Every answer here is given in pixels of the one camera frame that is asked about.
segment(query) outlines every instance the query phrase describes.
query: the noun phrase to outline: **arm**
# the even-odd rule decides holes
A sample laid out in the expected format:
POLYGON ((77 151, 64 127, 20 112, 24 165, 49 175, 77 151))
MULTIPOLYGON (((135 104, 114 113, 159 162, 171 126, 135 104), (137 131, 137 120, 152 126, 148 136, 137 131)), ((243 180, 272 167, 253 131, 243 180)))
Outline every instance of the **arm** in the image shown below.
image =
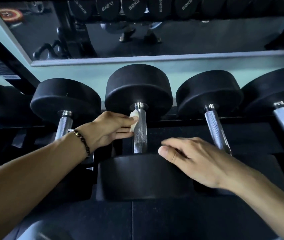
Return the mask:
MULTIPOLYGON (((91 152, 115 139, 133 135, 137 118, 112 112, 77 130, 91 152)), ((76 165, 87 156, 73 133, 0 166, 0 239, 3 239, 76 165)))
POLYGON ((234 192, 284 239, 284 192, 263 174, 197 137, 162 145, 162 157, 205 186, 234 192))

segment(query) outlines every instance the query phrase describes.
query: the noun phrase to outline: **right hand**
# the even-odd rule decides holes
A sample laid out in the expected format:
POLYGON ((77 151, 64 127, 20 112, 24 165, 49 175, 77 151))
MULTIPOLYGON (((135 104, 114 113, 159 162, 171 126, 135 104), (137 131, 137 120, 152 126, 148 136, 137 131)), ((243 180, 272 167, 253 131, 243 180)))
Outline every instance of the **right hand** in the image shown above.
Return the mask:
POLYGON ((232 190, 254 169, 201 138, 170 138, 161 142, 159 154, 190 178, 210 188, 232 190))

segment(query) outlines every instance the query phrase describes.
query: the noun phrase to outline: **light blue wall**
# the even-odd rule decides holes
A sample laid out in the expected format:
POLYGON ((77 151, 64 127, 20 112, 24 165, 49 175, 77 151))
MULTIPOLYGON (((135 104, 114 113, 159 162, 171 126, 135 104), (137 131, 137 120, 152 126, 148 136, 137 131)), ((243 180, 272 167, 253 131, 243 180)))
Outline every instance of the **light blue wall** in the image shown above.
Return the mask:
MULTIPOLYGON (((0 42, 14 54, 40 81, 62 77, 74 79, 93 88, 104 100, 109 76, 118 68, 129 63, 92 64, 56 67, 31 67, 10 37, 0 26, 0 42)), ((244 58, 217 58, 180 61, 144 62, 165 72, 170 80, 173 96, 178 87, 188 78, 200 72, 222 69, 231 72, 242 87, 254 78, 284 67, 284 56, 260 56, 244 58)))

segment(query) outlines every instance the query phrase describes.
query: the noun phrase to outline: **left hand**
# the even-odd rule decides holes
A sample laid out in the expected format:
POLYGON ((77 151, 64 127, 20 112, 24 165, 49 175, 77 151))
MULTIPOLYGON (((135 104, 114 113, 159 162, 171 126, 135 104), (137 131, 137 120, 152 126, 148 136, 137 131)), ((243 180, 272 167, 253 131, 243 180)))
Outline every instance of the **left hand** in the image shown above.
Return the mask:
POLYGON ((85 138, 90 150, 93 152, 99 147, 109 145, 116 139, 133 136, 130 127, 138 121, 138 117, 128 117, 124 114, 103 112, 93 122, 76 128, 85 138))

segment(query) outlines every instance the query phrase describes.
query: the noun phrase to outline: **bracelet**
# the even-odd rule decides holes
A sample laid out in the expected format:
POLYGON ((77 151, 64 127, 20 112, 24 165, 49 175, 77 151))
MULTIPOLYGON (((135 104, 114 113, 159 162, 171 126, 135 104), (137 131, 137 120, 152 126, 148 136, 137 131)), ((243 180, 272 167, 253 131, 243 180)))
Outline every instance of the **bracelet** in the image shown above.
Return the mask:
POLYGON ((86 153, 88 154, 87 157, 89 157, 90 156, 90 148, 89 148, 88 144, 86 144, 86 140, 83 137, 83 135, 81 135, 80 132, 76 129, 69 129, 69 132, 73 132, 78 138, 80 138, 80 140, 82 141, 82 143, 85 146, 86 153))

